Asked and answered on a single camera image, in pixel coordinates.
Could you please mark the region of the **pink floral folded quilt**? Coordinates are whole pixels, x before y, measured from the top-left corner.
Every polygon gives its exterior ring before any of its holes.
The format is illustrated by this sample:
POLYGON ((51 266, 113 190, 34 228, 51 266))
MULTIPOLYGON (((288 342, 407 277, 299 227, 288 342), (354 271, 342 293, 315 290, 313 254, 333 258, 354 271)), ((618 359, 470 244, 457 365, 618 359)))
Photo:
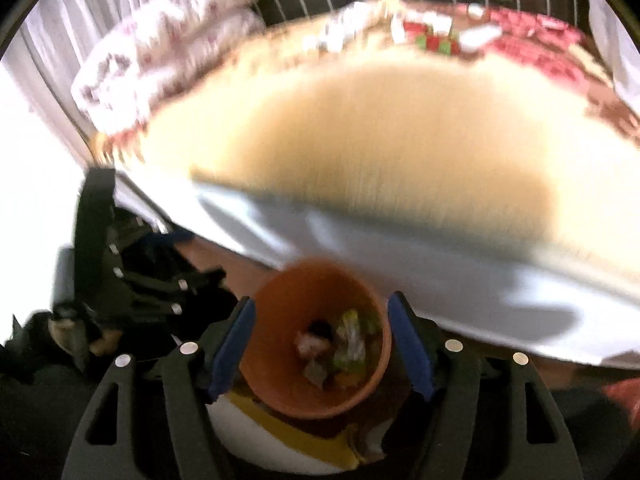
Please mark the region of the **pink floral folded quilt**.
POLYGON ((150 0, 92 49, 70 87, 100 133, 145 125, 160 102, 183 92, 264 22, 257 0, 150 0))

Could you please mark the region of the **white curtain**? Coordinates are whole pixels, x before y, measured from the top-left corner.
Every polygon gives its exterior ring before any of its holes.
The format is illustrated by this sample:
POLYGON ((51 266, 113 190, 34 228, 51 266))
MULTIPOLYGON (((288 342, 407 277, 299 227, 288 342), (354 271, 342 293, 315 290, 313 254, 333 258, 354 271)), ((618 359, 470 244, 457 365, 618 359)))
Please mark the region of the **white curtain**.
POLYGON ((70 95, 92 48, 149 0, 37 0, 2 56, 1 66, 30 107, 81 162, 92 159, 94 128, 70 95))

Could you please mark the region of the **yellow floral plush blanket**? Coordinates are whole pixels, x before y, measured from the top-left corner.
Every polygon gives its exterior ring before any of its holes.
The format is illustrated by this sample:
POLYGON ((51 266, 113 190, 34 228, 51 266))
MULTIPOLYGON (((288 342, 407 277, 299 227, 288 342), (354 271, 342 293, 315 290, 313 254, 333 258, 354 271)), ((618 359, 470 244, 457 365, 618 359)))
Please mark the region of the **yellow floral plush blanket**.
POLYGON ((333 53, 316 45, 333 22, 247 38, 102 153, 638 288, 639 115, 590 38, 544 14, 373 0, 333 53))

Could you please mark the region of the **orange plastic trash bucket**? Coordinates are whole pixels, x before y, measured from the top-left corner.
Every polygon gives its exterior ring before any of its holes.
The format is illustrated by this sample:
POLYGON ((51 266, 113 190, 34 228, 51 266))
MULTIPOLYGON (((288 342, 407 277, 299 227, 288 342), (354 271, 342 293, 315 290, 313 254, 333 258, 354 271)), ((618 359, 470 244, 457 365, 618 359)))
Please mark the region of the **orange plastic trash bucket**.
POLYGON ((240 370, 268 408, 296 419, 344 414, 374 393, 392 352, 384 301, 335 263, 305 260, 255 295, 240 370))

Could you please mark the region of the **red toy car green wheels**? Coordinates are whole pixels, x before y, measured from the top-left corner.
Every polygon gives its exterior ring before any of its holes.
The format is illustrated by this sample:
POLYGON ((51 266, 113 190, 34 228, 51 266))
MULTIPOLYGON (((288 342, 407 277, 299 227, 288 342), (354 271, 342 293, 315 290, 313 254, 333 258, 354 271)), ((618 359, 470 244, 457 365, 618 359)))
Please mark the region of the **red toy car green wheels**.
POLYGON ((428 52, 455 56, 461 53, 458 40, 448 36, 435 36, 427 34, 416 35, 413 43, 420 49, 428 52))

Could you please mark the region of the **white bed sheet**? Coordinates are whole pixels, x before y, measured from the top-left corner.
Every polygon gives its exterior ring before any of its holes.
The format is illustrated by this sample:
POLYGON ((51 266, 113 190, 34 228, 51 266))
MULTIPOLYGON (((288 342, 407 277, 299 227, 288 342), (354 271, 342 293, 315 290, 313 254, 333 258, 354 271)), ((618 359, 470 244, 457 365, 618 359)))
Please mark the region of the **white bed sheet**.
POLYGON ((168 171, 117 171, 119 191, 162 226, 177 223, 235 255, 282 269, 331 260, 376 290, 403 292, 447 330, 562 361, 639 366, 639 303, 626 292, 501 258, 432 234, 255 198, 168 171))

